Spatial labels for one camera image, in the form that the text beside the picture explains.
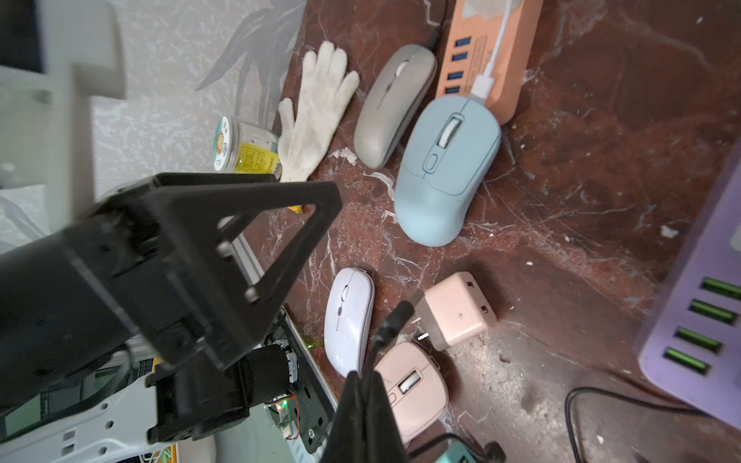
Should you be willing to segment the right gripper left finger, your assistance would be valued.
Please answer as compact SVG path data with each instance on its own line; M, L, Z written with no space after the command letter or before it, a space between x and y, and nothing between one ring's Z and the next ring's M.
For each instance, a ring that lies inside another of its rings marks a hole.
M377 431L372 424L379 381L377 372L364 376L351 372L347 376L321 463L381 461Z

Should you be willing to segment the pink wireless mouse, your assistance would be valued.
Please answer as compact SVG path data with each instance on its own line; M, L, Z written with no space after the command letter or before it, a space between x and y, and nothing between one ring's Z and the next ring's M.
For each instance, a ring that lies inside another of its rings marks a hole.
M446 383L426 352L410 341L391 348L376 371L383 379L401 441L407 446L447 408Z

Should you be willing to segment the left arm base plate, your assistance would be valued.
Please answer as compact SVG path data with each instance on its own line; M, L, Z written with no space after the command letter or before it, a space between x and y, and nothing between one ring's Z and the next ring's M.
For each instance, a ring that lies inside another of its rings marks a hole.
M291 385L266 403L266 411L288 442L295 462L321 461L334 422L337 401L286 310L282 309L266 337L286 353Z

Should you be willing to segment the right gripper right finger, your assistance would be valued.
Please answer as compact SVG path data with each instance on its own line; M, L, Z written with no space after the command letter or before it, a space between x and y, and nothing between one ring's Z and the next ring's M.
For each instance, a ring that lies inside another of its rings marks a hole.
M370 462L409 462L382 377L370 379Z

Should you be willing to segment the pink usb charger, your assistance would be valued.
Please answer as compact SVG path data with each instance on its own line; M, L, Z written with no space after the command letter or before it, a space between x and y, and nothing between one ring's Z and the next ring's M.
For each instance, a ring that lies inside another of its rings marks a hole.
M487 331L497 316L469 272L457 272L424 291L415 312L433 348L445 351Z

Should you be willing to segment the lavender white wireless mouse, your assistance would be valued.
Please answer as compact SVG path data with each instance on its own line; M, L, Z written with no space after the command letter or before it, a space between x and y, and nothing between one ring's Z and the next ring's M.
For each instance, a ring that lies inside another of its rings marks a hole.
M324 348L330 364L343 378L362 370L374 295L374 281L360 268L342 269L331 287L324 320Z

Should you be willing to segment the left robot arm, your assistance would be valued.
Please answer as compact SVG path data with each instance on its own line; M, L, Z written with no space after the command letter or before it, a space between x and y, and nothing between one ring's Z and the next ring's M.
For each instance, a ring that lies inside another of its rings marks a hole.
M267 345L343 206L331 181L159 174L1 258L1 411L125 353L96 393L1 434L5 462L117 462L244 421L291 389ZM139 376L129 341L159 359Z

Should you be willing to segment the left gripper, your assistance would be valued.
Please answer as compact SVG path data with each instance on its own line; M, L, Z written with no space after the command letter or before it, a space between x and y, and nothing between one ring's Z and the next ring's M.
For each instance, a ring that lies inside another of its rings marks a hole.
M1 410L140 335L167 364L225 370L255 343L224 254L255 216L244 190L129 190L1 258Z

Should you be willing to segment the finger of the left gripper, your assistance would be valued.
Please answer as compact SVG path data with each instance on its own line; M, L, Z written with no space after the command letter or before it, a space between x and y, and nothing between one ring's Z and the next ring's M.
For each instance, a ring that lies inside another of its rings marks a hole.
M162 233L168 279L196 322L195 349L225 370L253 350L302 268L342 210L331 181L269 175L160 174L152 215ZM255 283L224 252L262 212L308 204L314 213Z

